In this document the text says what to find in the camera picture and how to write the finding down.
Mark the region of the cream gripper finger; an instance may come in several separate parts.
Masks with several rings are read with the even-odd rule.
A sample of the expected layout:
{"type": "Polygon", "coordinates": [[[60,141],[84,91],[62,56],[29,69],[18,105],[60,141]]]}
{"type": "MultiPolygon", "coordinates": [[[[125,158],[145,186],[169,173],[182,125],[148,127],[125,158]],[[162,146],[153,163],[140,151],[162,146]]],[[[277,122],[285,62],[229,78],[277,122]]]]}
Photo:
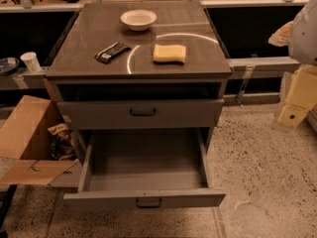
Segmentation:
{"type": "Polygon", "coordinates": [[[277,123],[287,127],[296,128],[307,116],[308,111],[294,105],[283,105],[277,117],[277,123]]]}

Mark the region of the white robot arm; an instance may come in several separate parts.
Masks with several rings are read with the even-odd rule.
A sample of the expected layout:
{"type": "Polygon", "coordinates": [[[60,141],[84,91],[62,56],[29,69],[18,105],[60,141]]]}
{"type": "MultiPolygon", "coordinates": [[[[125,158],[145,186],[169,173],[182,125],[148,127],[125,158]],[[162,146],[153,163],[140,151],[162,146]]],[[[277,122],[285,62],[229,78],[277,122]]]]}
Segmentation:
{"type": "Polygon", "coordinates": [[[288,131],[296,128],[317,104],[317,0],[309,0],[268,42],[277,47],[288,46],[289,56],[300,63],[275,116],[274,127],[288,131]]]}

